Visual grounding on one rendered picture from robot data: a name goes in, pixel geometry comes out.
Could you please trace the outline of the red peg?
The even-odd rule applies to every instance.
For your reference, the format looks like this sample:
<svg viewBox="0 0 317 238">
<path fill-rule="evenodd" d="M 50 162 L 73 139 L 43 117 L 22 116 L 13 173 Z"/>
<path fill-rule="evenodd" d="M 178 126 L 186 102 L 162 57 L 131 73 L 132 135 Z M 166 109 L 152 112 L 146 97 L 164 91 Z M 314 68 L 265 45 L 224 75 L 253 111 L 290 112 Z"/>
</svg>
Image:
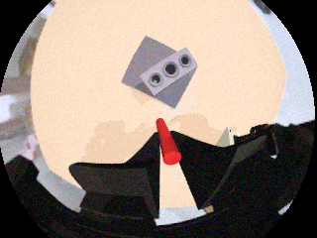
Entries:
<svg viewBox="0 0 317 238">
<path fill-rule="evenodd" d="M 174 166 L 174 164 L 178 164 L 179 160 L 181 160 L 181 154 L 163 122 L 165 122 L 165 120 L 161 118 L 156 122 L 156 124 L 158 124 L 159 133 L 159 150 L 161 151 L 162 161 L 166 163 L 167 166 Z"/>
</svg>

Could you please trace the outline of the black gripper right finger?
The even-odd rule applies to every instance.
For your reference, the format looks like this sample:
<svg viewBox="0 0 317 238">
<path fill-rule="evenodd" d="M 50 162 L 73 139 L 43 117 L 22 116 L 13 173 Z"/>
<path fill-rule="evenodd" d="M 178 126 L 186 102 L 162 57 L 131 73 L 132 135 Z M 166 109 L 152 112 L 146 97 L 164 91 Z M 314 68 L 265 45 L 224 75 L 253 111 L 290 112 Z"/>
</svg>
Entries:
<svg viewBox="0 0 317 238">
<path fill-rule="evenodd" d="M 211 206 L 211 198 L 218 193 L 219 187 L 229 177 L 234 165 L 262 150 L 266 143 L 265 134 L 227 147 L 203 143 L 178 131 L 169 131 L 169 134 L 181 154 L 179 167 L 193 194 L 198 211 Z"/>
</svg>

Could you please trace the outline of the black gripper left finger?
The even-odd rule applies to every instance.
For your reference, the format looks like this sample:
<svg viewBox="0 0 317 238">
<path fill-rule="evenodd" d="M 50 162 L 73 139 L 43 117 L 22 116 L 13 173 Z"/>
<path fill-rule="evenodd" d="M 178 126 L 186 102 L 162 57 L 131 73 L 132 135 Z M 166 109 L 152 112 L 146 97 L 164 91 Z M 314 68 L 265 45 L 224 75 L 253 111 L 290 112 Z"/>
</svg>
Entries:
<svg viewBox="0 0 317 238">
<path fill-rule="evenodd" d="M 74 163 L 68 170 L 84 191 L 116 195 L 138 195 L 154 219 L 159 218 L 159 132 L 119 164 Z"/>
</svg>

